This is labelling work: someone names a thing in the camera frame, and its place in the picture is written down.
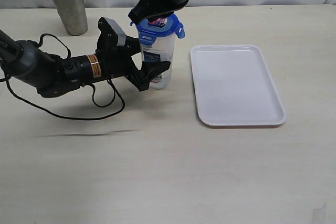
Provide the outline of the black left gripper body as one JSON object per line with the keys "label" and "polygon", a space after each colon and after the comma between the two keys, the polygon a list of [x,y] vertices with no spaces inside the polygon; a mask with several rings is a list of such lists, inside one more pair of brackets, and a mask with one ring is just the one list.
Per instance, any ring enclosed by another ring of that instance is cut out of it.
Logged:
{"label": "black left gripper body", "polygon": [[107,51],[97,51],[100,57],[104,74],[111,78],[125,77],[139,91],[149,89],[149,82],[146,82],[141,75],[141,69],[135,65],[132,56],[127,55],[124,46],[115,46]]}

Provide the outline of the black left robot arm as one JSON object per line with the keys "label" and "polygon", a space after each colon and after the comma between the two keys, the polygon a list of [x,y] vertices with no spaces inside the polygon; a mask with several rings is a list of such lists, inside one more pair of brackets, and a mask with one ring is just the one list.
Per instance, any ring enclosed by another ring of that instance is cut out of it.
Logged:
{"label": "black left robot arm", "polygon": [[100,33],[97,48],[91,55],[62,58],[41,51],[41,45],[41,41],[14,41],[1,32],[1,69],[36,88],[43,98],[60,97],[80,87],[118,77],[125,77],[139,91],[145,91],[171,65],[169,61],[143,62],[138,69],[132,57],[140,52],[139,40],[126,36],[119,46],[112,30]]}

